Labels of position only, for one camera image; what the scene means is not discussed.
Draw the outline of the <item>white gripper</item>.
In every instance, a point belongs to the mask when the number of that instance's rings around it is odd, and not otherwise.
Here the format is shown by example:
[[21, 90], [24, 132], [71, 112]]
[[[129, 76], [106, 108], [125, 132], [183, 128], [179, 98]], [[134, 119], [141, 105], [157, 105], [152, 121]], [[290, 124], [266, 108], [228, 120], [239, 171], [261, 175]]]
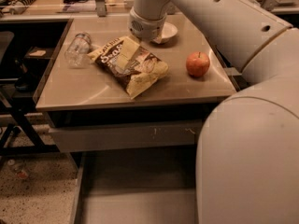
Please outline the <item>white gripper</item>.
[[151, 41], [160, 36], [164, 28], [165, 16], [158, 20], [149, 20], [139, 16], [132, 7], [129, 13], [128, 29], [134, 36], [126, 36], [117, 58], [117, 66], [124, 71], [140, 47], [137, 38]]

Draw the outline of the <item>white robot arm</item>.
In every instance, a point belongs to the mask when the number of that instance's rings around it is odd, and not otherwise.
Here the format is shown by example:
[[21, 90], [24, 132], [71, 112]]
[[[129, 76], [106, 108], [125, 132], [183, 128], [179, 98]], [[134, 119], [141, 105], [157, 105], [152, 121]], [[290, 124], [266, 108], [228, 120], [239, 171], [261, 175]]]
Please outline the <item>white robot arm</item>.
[[154, 38], [168, 4], [249, 83], [200, 132], [199, 224], [299, 224], [299, 30], [248, 0], [135, 0], [131, 32]]

